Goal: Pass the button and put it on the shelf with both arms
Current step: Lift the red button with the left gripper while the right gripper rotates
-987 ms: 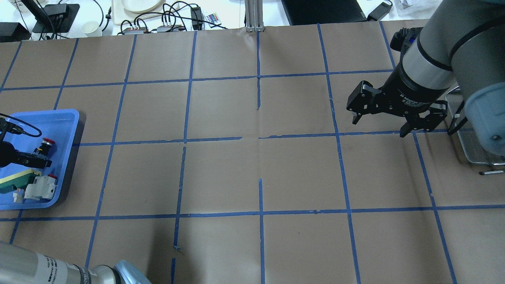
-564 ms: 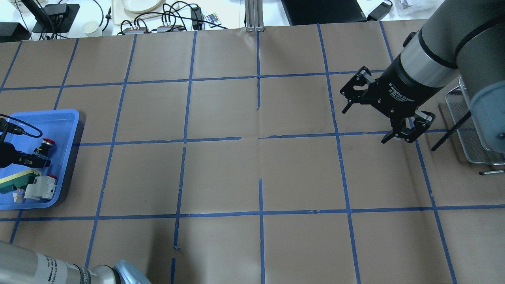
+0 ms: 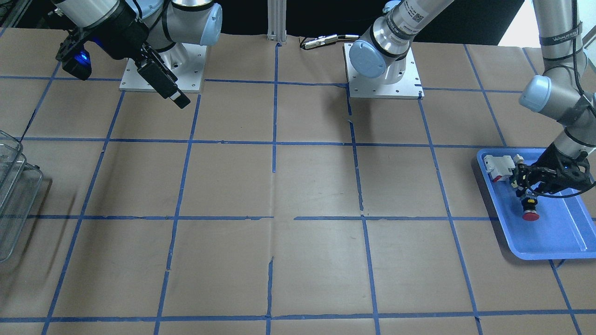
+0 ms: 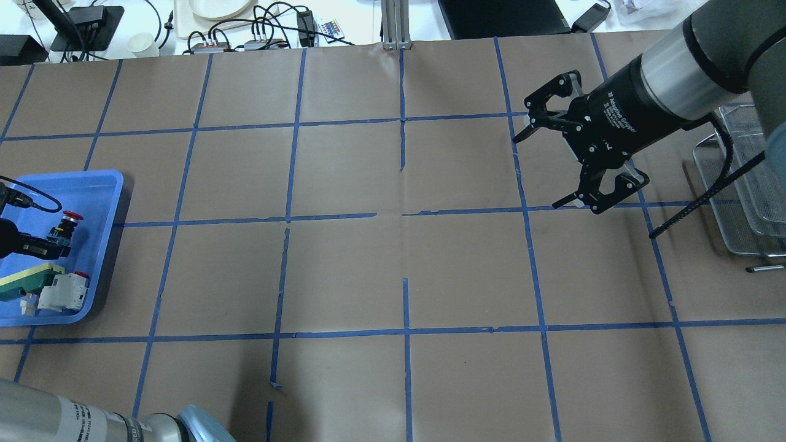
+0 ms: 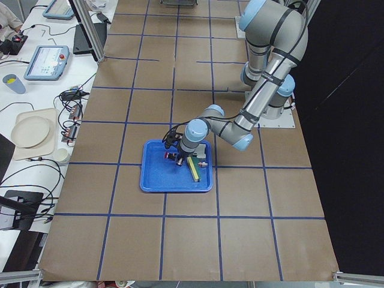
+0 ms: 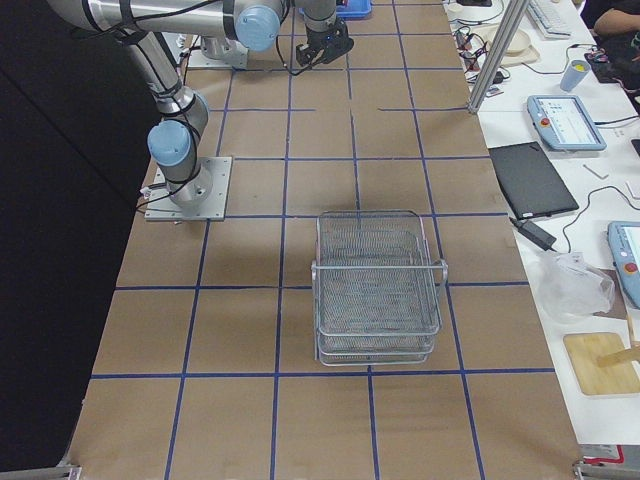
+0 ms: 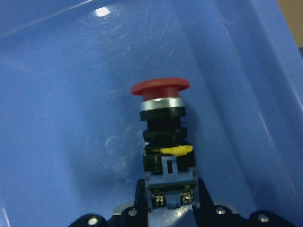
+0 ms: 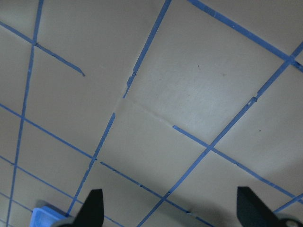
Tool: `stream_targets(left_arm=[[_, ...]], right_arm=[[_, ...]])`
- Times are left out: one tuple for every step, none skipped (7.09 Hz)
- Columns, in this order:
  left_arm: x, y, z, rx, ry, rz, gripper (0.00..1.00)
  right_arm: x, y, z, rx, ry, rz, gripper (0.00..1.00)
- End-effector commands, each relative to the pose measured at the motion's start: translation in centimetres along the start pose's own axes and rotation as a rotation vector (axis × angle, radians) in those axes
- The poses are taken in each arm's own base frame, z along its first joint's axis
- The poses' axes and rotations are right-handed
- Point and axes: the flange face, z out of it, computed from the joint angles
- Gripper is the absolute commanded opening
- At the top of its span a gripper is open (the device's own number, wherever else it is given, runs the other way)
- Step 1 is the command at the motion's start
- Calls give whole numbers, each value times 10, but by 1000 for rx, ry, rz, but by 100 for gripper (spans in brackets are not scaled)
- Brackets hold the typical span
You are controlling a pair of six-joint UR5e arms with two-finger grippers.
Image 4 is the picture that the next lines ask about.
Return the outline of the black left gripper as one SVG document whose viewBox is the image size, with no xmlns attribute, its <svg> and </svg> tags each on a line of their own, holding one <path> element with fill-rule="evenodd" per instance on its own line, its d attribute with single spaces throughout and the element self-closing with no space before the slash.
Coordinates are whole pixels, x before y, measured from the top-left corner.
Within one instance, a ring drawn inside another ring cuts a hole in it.
<svg viewBox="0 0 786 442">
<path fill-rule="evenodd" d="M 12 254 L 30 255 L 42 260 L 68 257 L 71 247 L 62 248 L 47 240 L 20 232 L 10 219 L 1 219 L 1 258 Z"/>
</svg>

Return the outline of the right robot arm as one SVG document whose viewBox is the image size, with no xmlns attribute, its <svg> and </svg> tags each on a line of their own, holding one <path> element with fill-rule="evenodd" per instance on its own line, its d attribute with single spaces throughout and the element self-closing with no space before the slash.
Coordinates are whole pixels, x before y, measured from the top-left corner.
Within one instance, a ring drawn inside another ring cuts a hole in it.
<svg viewBox="0 0 786 442">
<path fill-rule="evenodd" d="M 525 99 L 529 123 L 562 134 L 581 169 L 574 192 L 554 209 L 580 201 L 600 214 L 648 185 L 631 158 L 750 93 L 766 140 L 765 160 L 784 180 L 783 1 L 709 1 L 594 90 L 581 75 L 555 76 Z"/>
</svg>

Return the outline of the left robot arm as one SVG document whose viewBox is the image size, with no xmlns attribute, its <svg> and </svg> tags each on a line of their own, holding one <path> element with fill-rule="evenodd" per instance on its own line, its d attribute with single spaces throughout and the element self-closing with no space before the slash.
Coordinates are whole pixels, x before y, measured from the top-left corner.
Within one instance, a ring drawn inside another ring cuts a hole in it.
<svg viewBox="0 0 786 442">
<path fill-rule="evenodd" d="M 65 272 L 55 275 L 59 300 L 81 300 L 74 314 L 37 316 L 39 325 L 76 324 L 98 314 L 106 299 L 115 255 L 112 219 L 91 225 L 83 221 L 68 258 L 59 258 Z M 186 406 L 177 416 L 151 414 L 133 419 L 85 405 L 62 395 L 2 380 L 3 441 L 230 441 L 232 436 L 203 409 Z"/>
</svg>

